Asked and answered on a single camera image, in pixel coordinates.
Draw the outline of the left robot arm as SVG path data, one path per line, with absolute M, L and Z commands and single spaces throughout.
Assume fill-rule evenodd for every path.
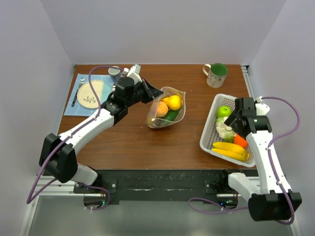
M 137 83 L 130 77 L 120 79 L 99 110 L 67 132 L 58 136 L 49 134 L 44 139 L 39 159 L 41 170 L 61 183 L 74 181 L 84 184 L 91 193 L 98 192 L 102 187 L 99 174 L 79 164 L 76 155 L 98 134 L 122 120 L 129 107 L 139 102 L 149 103 L 161 95 L 163 91 L 144 79 Z

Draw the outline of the polka dot zip bag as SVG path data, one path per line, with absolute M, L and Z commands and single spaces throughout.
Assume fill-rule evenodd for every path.
M 151 129 L 174 125 L 186 114 L 186 92 L 172 87 L 162 87 L 161 91 L 147 114 L 146 125 Z

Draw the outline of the green cucumber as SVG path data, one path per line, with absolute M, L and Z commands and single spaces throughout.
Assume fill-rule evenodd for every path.
M 177 117 L 179 111 L 180 110 L 169 110 L 167 112 L 167 114 L 162 119 L 166 120 L 166 121 L 174 121 L 175 118 Z

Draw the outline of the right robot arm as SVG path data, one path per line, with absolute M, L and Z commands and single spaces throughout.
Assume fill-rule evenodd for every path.
M 224 193 L 236 190 L 241 194 L 247 201 L 254 221 L 276 221 L 291 225 L 302 198 L 300 193 L 292 191 L 281 169 L 274 142 L 282 136 L 273 136 L 267 117 L 270 109 L 263 100 L 263 97 L 236 98 L 235 109 L 225 121 L 227 126 L 248 142 L 260 185 L 253 184 L 241 172 L 233 172 L 219 181 L 219 187 Z

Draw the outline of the peach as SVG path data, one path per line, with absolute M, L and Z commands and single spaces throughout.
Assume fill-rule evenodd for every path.
M 163 101 L 158 102 L 157 110 L 156 110 L 157 118 L 163 118 L 167 114 L 168 111 L 169 111 L 169 108 L 165 102 Z

